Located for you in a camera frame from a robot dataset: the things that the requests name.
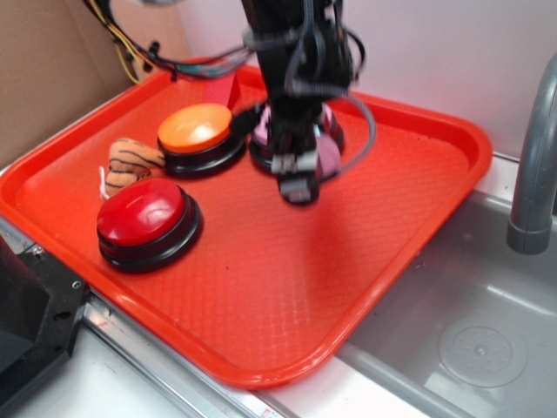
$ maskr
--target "gray faucet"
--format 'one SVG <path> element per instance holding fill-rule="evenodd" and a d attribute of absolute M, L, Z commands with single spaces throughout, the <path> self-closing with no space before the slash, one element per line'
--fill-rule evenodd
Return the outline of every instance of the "gray faucet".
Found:
<path fill-rule="evenodd" d="M 539 254 L 549 245 L 557 192 L 557 54 L 538 88 L 520 156 L 507 243 L 516 252 Z"/>

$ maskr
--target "sink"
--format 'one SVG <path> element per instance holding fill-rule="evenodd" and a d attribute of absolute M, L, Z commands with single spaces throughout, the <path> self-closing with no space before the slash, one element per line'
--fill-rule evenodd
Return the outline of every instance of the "sink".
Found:
<path fill-rule="evenodd" d="M 513 252 L 510 207 L 473 192 L 338 357 L 429 416 L 554 416 L 557 239 Z"/>

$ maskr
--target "plastic tray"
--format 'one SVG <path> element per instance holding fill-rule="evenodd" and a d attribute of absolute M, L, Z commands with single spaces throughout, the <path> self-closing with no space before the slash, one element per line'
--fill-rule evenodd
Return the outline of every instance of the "plastic tray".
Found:
<path fill-rule="evenodd" d="M 97 249 L 96 219 L 104 203 L 98 167 L 107 166 L 111 142 L 156 146 L 158 126 L 178 109 L 213 101 L 237 110 L 264 97 L 253 68 L 216 82 L 159 74 L 0 178 L 3 216 L 205 372 L 249 389 L 293 381 L 330 358 L 492 157 L 487 137 L 463 120 L 361 96 L 378 122 L 376 145 L 323 185 L 316 204 L 285 203 L 246 154 L 219 175 L 176 180 L 205 217 L 182 259 L 140 275 L 110 268 Z M 348 104 L 331 107 L 350 158 L 366 123 Z"/>

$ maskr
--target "tray rim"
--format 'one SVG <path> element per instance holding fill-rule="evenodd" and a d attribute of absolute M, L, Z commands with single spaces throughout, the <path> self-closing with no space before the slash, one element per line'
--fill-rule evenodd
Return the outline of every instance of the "tray rim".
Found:
<path fill-rule="evenodd" d="M 240 84 L 248 84 L 261 88 L 263 82 L 260 79 L 260 72 L 255 67 L 244 67 L 236 73 L 236 82 Z M 396 280 L 400 273 L 407 267 L 413 257 L 419 250 L 429 241 L 429 239 L 440 229 L 444 222 L 456 210 L 459 204 L 467 197 L 478 180 L 487 172 L 491 165 L 493 148 L 487 138 L 487 135 L 476 125 L 454 116 L 446 115 L 436 111 L 425 110 L 408 104 L 401 104 L 392 100 L 376 98 L 363 93 L 353 93 L 370 107 L 373 114 L 376 115 L 378 123 L 381 123 L 381 112 L 383 113 L 404 113 L 408 118 L 418 120 L 427 119 L 428 122 L 442 127 L 451 126 L 454 129 L 464 131 L 471 139 L 465 146 L 468 148 L 466 155 L 469 161 L 469 170 L 467 175 L 460 181 L 459 185 L 443 200 L 437 209 L 431 214 L 426 222 L 419 227 L 417 232 L 405 243 L 396 256 L 391 260 L 389 265 L 377 276 L 373 286 L 369 286 L 364 293 L 360 295 L 358 301 L 343 315 L 337 324 L 331 329 L 329 334 L 320 342 L 320 344 L 308 355 L 302 357 L 298 361 L 284 367 L 265 370 L 245 370 L 234 366 L 226 358 L 212 353 L 211 367 L 206 367 L 200 359 L 206 356 L 206 351 L 195 344 L 197 337 L 189 334 L 187 337 L 181 333 L 176 333 L 171 324 L 166 323 L 161 318 L 161 313 L 154 313 L 151 309 L 139 304 L 130 303 L 118 295 L 122 292 L 126 293 L 115 281 L 105 277 L 100 273 L 88 260 L 81 260 L 74 254 L 70 248 L 65 245 L 59 245 L 55 237 L 46 232 L 41 225 L 32 219 L 27 219 L 17 210 L 17 202 L 10 201 L 10 196 L 16 196 L 17 188 L 23 184 L 33 173 L 46 167 L 56 159 L 69 151 L 73 146 L 86 141 L 87 133 L 97 131 L 99 126 L 108 125 L 118 119 L 121 114 L 119 110 L 127 108 L 128 103 L 138 102 L 142 99 L 151 97 L 160 89 L 164 89 L 172 84 L 170 77 L 165 73 L 158 73 L 149 78 L 145 83 L 131 87 L 128 91 L 120 96 L 112 99 L 94 112 L 78 120 L 75 124 L 69 126 L 65 130 L 32 150 L 16 163 L 10 166 L 0 177 L 0 215 L 4 216 L 14 226 L 21 229 L 25 234 L 32 237 L 37 243 L 43 246 L 47 251 L 53 253 L 61 261 L 64 262 L 74 272 L 82 277 L 97 277 L 95 280 L 97 287 L 101 287 L 103 291 L 99 292 L 97 287 L 91 284 L 91 287 L 105 297 L 110 303 L 116 304 L 125 313 L 129 314 L 134 320 L 137 320 L 142 326 L 157 335 L 161 335 L 161 339 L 170 347 L 176 349 L 181 354 L 187 351 L 187 358 L 193 361 L 198 367 L 202 368 L 206 373 L 215 378 L 249 389 L 271 388 L 278 385 L 295 381 L 308 371 L 317 366 L 322 365 L 339 349 L 340 344 L 348 337 L 352 330 L 363 320 L 365 314 L 371 310 L 373 305 L 377 303 L 380 297 L 388 290 L 390 285 Z M 234 100 L 235 93 L 231 93 L 231 102 Z M 346 104 L 339 104 L 342 111 L 357 113 L 355 109 L 345 107 Z M 462 150 L 461 143 L 452 142 L 457 148 Z M 359 318 L 357 322 L 348 321 L 346 318 Z M 173 344 L 169 343 L 165 335 L 173 335 Z"/>

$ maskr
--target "stuffed toy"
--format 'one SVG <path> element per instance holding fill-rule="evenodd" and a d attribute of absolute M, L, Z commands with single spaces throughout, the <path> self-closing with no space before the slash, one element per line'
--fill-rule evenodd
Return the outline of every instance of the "stuffed toy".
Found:
<path fill-rule="evenodd" d="M 109 150 L 108 174 L 101 167 L 101 194 L 109 199 L 127 185 L 151 176 L 152 169 L 164 168 L 164 154 L 133 139 L 114 141 Z"/>

